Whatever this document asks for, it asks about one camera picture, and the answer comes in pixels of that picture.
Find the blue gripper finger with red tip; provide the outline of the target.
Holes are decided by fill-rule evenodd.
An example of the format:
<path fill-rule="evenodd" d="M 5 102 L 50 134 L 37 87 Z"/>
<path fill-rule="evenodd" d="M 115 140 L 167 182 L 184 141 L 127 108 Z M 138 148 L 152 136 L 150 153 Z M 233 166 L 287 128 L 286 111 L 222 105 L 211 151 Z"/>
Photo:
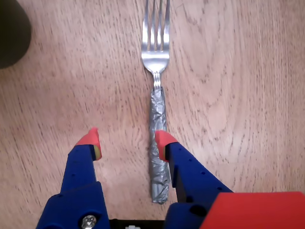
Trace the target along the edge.
<path fill-rule="evenodd" d="M 164 221 L 165 229 L 198 229 L 217 196 L 231 190 L 206 169 L 172 135 L 155 132 L 159 158 L 169 164 L 177 202 L 171 204 Z"/>
<path fill-rule="evenodd" d="M 82 229 L 87 216 L 95 217 L 92 229 L 110 228 L 102 186 L 93 163 L 101 159 L 97 128 L 92 128 L 68 153 L 59 194 L 46 203 L 39 229 Z"/>

